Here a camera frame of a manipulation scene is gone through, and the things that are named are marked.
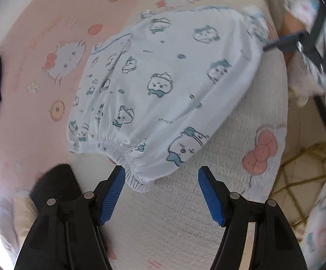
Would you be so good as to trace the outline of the light blue cartoon print shorts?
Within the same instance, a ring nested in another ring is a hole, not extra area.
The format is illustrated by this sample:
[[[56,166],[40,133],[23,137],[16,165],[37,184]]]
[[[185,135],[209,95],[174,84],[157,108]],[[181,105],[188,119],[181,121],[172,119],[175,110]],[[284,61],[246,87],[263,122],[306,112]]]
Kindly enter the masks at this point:
[[[109,157],[146,192],[236,108],[267,40],[255,6],[146,15],[91,51],[69,116],[69,151]]]

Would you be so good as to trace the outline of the black garment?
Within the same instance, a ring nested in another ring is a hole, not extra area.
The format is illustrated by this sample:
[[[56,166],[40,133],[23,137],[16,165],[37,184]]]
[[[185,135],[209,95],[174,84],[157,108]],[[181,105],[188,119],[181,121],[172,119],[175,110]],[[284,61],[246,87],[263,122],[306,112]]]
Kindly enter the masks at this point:
[[[35,183],[29,196],[38,212],[49,199],[59,202],[76,200],[82,191],[69,164],[58,164],[43,174]]]

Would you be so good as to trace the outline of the white cloth at lower left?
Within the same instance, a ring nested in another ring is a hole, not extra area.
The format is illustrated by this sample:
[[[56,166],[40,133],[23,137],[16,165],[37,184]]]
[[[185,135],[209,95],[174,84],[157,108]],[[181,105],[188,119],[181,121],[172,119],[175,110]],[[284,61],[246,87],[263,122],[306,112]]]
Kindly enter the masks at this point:
[[[12,198],[0,197],[0,238],[13,266],[37,215],[29,191],[16,192]]]

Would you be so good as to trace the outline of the pink white Hello Kitty blanket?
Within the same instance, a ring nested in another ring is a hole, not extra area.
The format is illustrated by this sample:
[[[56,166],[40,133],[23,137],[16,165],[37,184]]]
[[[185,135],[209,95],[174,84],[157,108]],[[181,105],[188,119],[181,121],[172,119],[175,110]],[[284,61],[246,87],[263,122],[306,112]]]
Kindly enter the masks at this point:
[[[1,0],[0,198],[29,192],[43,173],[69,163],[82,190],[112,171],[102,155],[68,151],[67,126],[87,57],[60,83],[44,69],[60,44],[97,43],[133,25],[141,13],[201,6],[261,8],[266,0]],[[114,269],[209,269],[223,235],[208,212],[197,181],[207,165],[245,198],[268,197],[284,150],[287,79],[283,56],[264,55],[245,98],[207,145],[147,193],[125,187],[105,225]]]

